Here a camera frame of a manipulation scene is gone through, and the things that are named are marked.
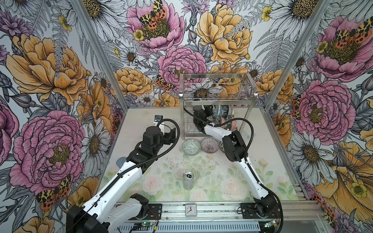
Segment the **blue floral bowl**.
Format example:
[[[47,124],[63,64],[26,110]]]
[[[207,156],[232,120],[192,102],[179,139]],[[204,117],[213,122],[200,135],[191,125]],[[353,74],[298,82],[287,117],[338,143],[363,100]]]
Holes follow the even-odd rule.
[[[224,113],[224,109],[221,105],[213,106],[213,118],[216,118],[217,116],[222,116],[223,113]]]

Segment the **dark grey petal bowl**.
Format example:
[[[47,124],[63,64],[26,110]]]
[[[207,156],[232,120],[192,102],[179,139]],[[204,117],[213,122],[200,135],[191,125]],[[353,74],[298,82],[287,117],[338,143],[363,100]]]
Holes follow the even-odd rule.
[[[223,118],[227,118],[233,114],[233,106],[232,105],[224,105],[223,107]]]

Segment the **purple glass bowl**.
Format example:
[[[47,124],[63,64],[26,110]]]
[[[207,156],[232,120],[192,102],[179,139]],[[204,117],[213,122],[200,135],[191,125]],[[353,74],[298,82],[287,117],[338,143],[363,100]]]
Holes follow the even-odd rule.
[[[201,142],[201,148],[206,153],[215,153],[219,149],[219,143],[213,138],[205,138]]]

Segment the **green geometric pattern bowl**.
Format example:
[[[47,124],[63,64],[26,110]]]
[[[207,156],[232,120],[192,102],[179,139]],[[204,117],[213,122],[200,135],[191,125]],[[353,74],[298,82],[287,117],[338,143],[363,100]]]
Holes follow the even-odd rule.
[[[188,139],[182,144],[184,154],[193,156],[201,151],[201,144],[195,139]]]

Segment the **green leaf pattern bowl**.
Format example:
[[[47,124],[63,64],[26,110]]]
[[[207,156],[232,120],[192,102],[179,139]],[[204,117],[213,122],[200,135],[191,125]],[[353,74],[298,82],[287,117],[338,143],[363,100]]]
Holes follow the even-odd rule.
[[[221,115],[218,115],[215,117],[215,124],[216,125],[222,124]]]

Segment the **dark speckled pattern bowl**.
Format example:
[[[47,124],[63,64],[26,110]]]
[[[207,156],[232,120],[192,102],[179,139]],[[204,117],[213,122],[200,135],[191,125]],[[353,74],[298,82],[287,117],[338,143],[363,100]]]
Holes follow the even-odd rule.
[[[234,117],[232,115],[228,115],[226,117],[226,121],[229,121],[229,120],[232,120]],[[225,125],[225,128],[229,131],[234,131],[236,130],[237,128],[237,122],[235,120],[231,121],[231,122],[228,122],[226,125]]]

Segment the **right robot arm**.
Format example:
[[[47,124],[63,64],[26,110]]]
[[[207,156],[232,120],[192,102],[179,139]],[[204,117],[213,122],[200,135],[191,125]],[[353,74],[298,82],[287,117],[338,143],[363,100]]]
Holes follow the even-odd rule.
[[[201,133],[223,143],[227,159],[240,168],[248,182],[254,198],[256,214],[261,218],[267,217],[281,203],[276,194],[264,185],[250,161],[248,150],[254,139],[253,125],[247,119],[240,117],[222,123],[214,123],[209,120],[209,117],[213,115],[212,110],[212,106],[198,105],[193,107],[192,113],[186,109],[184,111],[193,117],[193,123]],[[247,144],[238,130],[228,130],[227,124],[237,120],[247,123],[250,127],[251,135]]]

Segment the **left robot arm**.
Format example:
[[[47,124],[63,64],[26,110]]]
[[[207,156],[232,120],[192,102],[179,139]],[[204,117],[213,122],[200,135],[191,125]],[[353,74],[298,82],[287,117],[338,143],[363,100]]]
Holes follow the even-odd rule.
[[[175,147],[180,128],[175,125],[162,133],[159,125],[150,126],[141,142],[127,156],[115,177],[81,207],[74,205],[67,213],[67,233],[109,233],[132,218],[144,219],[149,212],[149,201],[134,194],[122,205],[115,206],[125,191],[139,179],[150,165]]]

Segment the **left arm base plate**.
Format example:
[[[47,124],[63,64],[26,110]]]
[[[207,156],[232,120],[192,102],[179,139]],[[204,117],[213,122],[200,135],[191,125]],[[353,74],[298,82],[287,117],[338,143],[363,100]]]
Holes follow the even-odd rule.
[[[161,220],[162,217],[162,204],[151,203],[148,204],[148,210],[145,215],[138,215],[131,218],[130,220]]]

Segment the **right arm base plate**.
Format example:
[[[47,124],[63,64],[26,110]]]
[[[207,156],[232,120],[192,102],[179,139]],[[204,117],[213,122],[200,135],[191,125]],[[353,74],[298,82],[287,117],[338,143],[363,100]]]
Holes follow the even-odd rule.
[[[274,208],[270,209],[257,203],[241,203],[239,208],[236,210],[236,213],[242,215],[244,219],[280,219],[283,216],[277,204],[274,206]]]

